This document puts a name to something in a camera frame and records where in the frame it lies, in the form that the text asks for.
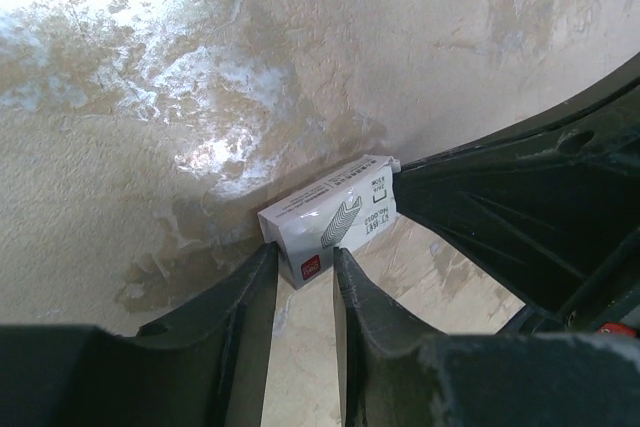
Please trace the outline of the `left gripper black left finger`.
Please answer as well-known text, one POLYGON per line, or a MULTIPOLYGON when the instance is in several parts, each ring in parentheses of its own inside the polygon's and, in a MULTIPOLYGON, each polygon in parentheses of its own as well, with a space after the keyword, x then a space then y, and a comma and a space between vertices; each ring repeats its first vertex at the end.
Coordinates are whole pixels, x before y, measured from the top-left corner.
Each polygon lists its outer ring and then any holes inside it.
POLYGON ((132 337, 90 325, 1 329, 5 426, 257 426, 278 248, 132 337))

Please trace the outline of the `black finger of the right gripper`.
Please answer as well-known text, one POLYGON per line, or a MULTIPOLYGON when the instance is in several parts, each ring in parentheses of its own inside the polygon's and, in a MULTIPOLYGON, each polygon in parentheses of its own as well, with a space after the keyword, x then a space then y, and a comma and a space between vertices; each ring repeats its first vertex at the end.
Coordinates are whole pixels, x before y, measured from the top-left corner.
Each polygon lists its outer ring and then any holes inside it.
POLYGON ((518 333, 639 329, 639 61, 405 165, 398 211, 518 297, 518 333))

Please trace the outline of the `white staple box sleeve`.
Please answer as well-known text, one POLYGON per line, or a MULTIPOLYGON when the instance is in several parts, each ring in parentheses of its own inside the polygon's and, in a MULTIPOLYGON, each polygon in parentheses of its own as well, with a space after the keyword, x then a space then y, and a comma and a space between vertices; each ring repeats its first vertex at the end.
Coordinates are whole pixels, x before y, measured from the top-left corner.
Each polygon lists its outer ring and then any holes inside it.
POLYGON ((397 219, 391 156, 365 155, 258 213, 267 243, 281 249, 280 274, 295 289, 333 265, 333 250, 355 251, 397 219))

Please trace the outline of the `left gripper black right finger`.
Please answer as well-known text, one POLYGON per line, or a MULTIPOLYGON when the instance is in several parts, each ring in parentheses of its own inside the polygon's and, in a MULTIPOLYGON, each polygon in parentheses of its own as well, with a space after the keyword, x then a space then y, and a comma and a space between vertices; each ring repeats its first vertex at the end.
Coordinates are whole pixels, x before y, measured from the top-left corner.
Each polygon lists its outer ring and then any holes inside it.
POLYGON ((334 256, 346 426, 635 426, 639 344, 622 335, 448 335, 334 256))

